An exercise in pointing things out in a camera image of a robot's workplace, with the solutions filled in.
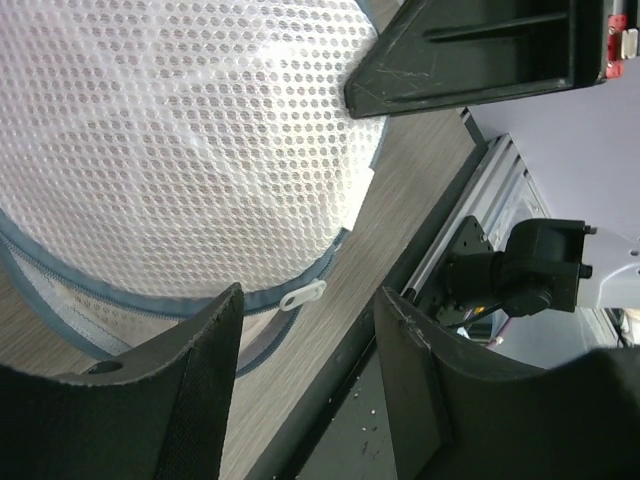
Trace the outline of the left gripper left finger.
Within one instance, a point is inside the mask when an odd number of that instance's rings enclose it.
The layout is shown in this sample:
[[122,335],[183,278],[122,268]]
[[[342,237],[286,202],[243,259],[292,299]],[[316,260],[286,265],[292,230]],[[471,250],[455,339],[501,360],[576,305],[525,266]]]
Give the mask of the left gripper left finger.
[[1,368],[4,479],[215,479],[244,318],[237,283],[81,374]]

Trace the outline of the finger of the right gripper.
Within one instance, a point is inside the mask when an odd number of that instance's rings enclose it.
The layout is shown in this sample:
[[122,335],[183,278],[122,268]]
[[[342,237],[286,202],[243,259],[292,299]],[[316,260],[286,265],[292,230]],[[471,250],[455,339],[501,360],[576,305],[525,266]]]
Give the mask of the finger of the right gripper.
[[605,1],[407,1],[349,76],[354,119],[590,87],[605,77]]

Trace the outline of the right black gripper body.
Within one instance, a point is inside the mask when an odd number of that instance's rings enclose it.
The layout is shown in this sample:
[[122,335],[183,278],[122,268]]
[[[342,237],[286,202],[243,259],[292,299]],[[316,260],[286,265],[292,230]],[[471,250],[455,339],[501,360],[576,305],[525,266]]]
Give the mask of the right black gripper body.
[[624,75],[627,61],[639,57],[639,0],[604,2],[603,82]]

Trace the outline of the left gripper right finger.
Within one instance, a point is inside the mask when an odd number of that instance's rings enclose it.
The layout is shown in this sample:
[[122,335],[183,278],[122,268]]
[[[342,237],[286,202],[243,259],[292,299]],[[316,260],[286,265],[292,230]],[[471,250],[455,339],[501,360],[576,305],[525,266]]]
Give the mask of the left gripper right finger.
[[481,347],[382,288],[374,321],[401,479],[635,479],[639,351],[550,370]]

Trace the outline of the white mesh laundry bag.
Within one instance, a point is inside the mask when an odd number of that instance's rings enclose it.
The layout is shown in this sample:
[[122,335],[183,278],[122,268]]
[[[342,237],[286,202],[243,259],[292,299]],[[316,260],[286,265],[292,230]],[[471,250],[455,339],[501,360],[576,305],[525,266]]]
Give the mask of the white mesh laundry bag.
[[1,257],[37,314],[109,359],[245,292],[237,372],[318,300],[383,117],[343,88],[364,1],[5,1]]

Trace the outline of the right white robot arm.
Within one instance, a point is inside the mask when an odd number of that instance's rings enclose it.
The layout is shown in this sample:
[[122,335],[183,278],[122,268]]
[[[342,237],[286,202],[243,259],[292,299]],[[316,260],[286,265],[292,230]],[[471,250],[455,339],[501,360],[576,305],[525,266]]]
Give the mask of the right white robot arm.
[[[603,84],[639,54],[635,1],[407,1],[349,76],[354,119],[516,100]],[[632,308],[639,247],[581,220],[527,219],[502,249],[462,220],[404,298],[467,328],[579,307]]]

